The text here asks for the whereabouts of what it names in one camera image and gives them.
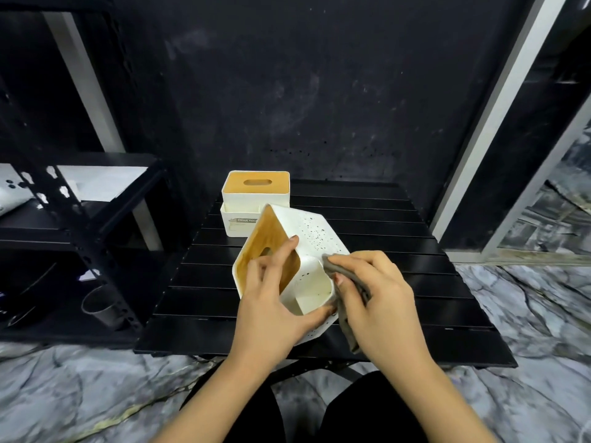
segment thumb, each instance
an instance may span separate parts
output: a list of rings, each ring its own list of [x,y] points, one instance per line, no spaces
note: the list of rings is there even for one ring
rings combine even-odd
[[[335,307],[333,305],[324,305],[301,316],[303,326],[306,328],[305,333],[311,329],[318,328],[334,312]]]
[[[341,273],[335,274],[335,283],[339,287],[349,323],[358,323],[365,314],[365,306],[355,284]]]

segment tissue box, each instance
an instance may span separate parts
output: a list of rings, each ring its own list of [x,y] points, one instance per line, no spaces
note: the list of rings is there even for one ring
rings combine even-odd
[[[248,237],[267,204],[290,206],[290,173],[287,171],[233,170],[222,188],[220,208],[226,234]]]
[[[300,242],[283,266],[279,283],[281,303],[292,313],[302,315],[335,300],[335,285],[324,272],[322,254],[349,254],[347,248],[322,215],[277,205],[265,206],[234,262],[232,275],[240,297],[246,285],[248,262],[276,252],[295,234]],[[333,314],[297,344],[318,337],[337,318],[337,314]]]

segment black table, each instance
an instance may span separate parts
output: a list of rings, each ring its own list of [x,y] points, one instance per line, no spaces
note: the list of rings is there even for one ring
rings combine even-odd
[[[440,365],[516,367],[506,343],[453,264],[398,186],[292,181],[290,204],[326,217],[350,252],[383,250],[416,297],[433,359]],[[164,292],[135,348],[155,356],[225,356],[230,350],[239,297],[232,264],[246,238],[227,237],[220,202],[214,203]],[[294,347],[289,370],[334,371],[358,361],[337,324]]]

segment forearm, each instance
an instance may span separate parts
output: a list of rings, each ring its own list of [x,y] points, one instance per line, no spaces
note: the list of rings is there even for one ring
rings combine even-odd
[[[494,443],[497,440],[434,363],[406,374],[384,372],[412,410],[430,443]]]
[[[222,442],[264,380],[264,373],[226,359],[152,443]]]

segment gray cloth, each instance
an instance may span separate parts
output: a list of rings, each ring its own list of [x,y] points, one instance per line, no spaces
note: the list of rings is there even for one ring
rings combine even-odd
[[[363,283],[357,275],[351,272],[349,269],[345,269],[342,266],[338,266],[336,264],[331,263],[328,260],[328,257],[331,255],[324,254],[322,255],[322,266],[324,267],[324,271],[326,275],[330,276],[331,278],[334,277],[336,273],[341,273],[349,278],[354,284],[359,294],[361,295],[361,300],[363,301],[364,305],[367,305],[369,299],[371,298],[371,292],[369,291],[368,287],[365,283]],[[344,336],[347,338],[347,342],[349,343],[349,350],[353,354],[360,353],[361,350],[359,349],[359,344],[357,343],[357,339],[353,334],[353,330],[349,325],[349,321],[347,319],[347,310],[344,307],[343,299],[340,295],[339,287],[335,283],[335,290],[336,290],[336,307],[339,313],[339,325],[341,330],[343,331]]]

